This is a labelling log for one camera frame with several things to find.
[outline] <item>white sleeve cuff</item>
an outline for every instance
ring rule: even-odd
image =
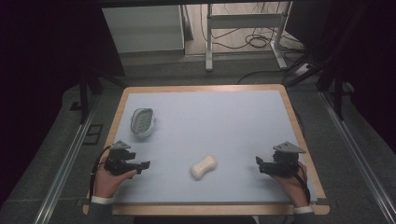
[[[294,214],[304,214],[304,213],[313,213],[313,212],[314,210],[312,209],[311,206],[299,207],[299,208],[293,207]]]
[[[92,196],[91,202],[92,203],[101,203],[101,204],[110,204],[110,203],[114,202],[114,198],[106,199],[106,198]]]

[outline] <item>soap bar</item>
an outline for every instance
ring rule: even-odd
[[[206,156],[202,161],[194,164],[190,171],[195,179],[201,179],[206,172],[213,170],[218,165],[218,161],[213,156]]]

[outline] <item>sleeve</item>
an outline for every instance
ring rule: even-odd
[[[312,207],[293,208],[294,224],[319,224]]]
[[[87,215],[89,224],[110,224],[112,223],[113,204],[112,199],[102,199],[93,196],[90,210]]]

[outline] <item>white metal stand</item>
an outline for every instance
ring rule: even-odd
[[[207,41],[206,41],[206,71],[213,70],[212,29],[233,28],[262,28],[277,27],[275,39],[270,45],[275,54],[280,69],[286,69],[286,63],[279,51],[279,41],[285,29],[288,18],[290,2],[287,3],[282,13],[271,14],[237,14],[237,15],[212,15],[212,6],[207,4]]]

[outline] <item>white panel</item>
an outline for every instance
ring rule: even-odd
[[[137,139],[130,130],[137,108],[152,108],[154,131]],[[151,161],[142,175],[122,183],[116,203],[269,203],[289,199],[256,156],[271,161],[273,146],[289,141],[293,129],[278,91],[132,93],[115,141],[136,152],[134,162]],[[190,168],[207,155],[218,166],[201,180]],[[316,194],[312,183],[312,200]]]
[[[184,49],[179,6],[103,8],[118,53]]]

